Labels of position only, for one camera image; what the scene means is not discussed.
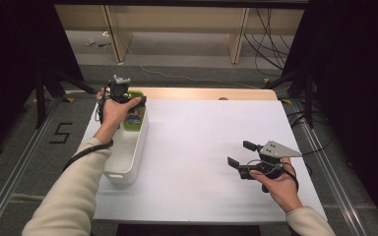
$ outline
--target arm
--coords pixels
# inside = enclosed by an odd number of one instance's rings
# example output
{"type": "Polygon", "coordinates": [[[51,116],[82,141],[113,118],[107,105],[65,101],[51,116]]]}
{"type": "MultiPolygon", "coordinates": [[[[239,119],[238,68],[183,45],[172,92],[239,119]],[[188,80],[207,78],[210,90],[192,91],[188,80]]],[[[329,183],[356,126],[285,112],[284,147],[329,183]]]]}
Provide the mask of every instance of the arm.
{"type": "MultiPolygon", "coordinates": [[[[134,98],[126,104],[119,104],[108,99],[103,108],[103,124],[93,138],[79,146],[78,152],[109,143],[119,124],[125,119],[128,109],[139,101],[140,98],[134,98]]],[[[102,149],[91,152],[70,165],[35,211],[25,226],[23,235],[89,236],[91,220],[95,214],[95,194],[104,163],[110,155],[110,149],[102,149]]]]}
{"type": "MultiPolygon", "coordinates": [[[[290,164],[289,158],[283,158],[283,162],[290,164]]],[[[286,171],[294,174],[294,169],[286,165],[286,171]]],[[[328,222],[309,206],[303,206],[297,195],[294,181],[283,174],[277,179],[269,179],[257,170],[251,171],[251,176],[264,184],[273,200],[278,203],[286,213],[286,221],[290,227],[299,235],[335,235],[328,222]]]]}

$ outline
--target person's right arm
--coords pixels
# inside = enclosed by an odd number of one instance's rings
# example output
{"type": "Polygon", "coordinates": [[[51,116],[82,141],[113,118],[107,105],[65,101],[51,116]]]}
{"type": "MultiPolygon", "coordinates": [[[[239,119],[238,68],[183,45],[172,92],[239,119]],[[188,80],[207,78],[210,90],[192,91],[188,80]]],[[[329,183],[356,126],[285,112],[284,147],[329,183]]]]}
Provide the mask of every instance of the person's right arm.
{"type": "MultiPolygon", "coordinates": [[[[290,164],[290,159],[285,157],[283,162],[290,164]]],[[[295,175],[291,165],[285,165],[284,169],[295,175]]],[[[273,200],[278,203],[286,213],[286,221],[299,235],[336,235],[325,218],[310,206],[303,206],[296,191],[296,184],[287,174],[282,174],[277,179],[269,179],[257,170],[252,170],[251,176],[266,186],[273,200]]]]}

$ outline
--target white plastic container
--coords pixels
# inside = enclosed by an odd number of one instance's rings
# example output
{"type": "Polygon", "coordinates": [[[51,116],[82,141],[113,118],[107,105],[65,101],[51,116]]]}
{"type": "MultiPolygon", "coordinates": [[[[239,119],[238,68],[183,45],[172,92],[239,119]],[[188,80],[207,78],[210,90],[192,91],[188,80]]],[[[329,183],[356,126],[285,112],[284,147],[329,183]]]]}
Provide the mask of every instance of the white plastic container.
{"type": "Polygon", "coordinates": [[[125,131],[121,125],[113,137],[112,156],[105,163],[104,175],[112,184],[132,184],[137,179],[144,142],[149,130],[149,116],[144,114],[140,132],[125,131]]]}

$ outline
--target white sleeve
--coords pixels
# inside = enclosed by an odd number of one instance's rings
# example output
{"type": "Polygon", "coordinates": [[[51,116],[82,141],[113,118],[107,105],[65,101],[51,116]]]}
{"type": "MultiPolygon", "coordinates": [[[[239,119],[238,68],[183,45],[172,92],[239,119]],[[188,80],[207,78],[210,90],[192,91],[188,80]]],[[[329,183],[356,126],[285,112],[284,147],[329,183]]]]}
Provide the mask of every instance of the white sleeve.
{"type": "Polygon", "coordinates": [[[287,223],[299,235],[336,235],[327,220],[310,206],[294,209],[286,214],[287,223]]]}
{"type": "MultiPolygon", "coordinates": [[[[79,146],[78,152],[97,145],[101,142],[91,138],[79,146]]],[[[26,224],[23,236],[89,236],[95,214],[95,194],[110,155],[110,149],[102,149],[72,163],[26,224]]]]}

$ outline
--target white tabletop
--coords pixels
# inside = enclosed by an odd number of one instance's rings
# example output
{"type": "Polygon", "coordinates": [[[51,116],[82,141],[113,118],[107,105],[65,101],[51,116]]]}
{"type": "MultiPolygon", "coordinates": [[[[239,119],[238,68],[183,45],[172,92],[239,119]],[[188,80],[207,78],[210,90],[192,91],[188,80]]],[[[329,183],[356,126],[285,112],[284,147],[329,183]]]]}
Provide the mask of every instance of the white tabletop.
{"type": "MultiPolygon", "coordinates": [[[[147,107],[150,125],[137,179],[116,186],[102,176],[94,218],[138,223],[285,221],[260,183],[241,180],[227,164],[228,156],[240,164],[259,157],[243,141],[264,145],[272,140],[298,150],[279,101],[149,99],[147,107]]],[[[98,126],[92,115],[84,140],[98,126]]],[[[325,216],[302,158],[291,161],[303,204],[325,216]]]]}

